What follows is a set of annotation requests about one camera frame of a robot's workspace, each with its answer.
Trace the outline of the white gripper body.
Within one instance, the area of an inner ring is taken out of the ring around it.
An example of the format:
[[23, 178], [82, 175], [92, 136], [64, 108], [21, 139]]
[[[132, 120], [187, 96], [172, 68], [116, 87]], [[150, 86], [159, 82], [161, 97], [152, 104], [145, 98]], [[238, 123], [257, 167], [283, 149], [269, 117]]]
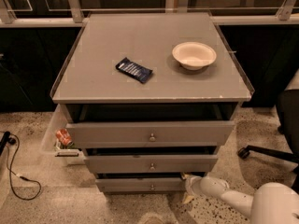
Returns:
[[185, 180], [185, 189], [188, 195], [198, 196], [202, 193], [201, 176], [189, 175]]

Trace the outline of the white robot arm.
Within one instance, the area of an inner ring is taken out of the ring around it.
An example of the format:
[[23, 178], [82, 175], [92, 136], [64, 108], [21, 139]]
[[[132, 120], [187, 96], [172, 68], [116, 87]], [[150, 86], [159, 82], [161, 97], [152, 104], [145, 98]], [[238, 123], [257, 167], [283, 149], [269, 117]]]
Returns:
[[182, 174], [185, 186], [183, 202], [200, 194], [217, 198], [250, 220], [250, 224], [299, 224], [299, 195], [275, 182], [260, 186], [253, 196], [232, 190], [217, 177]]

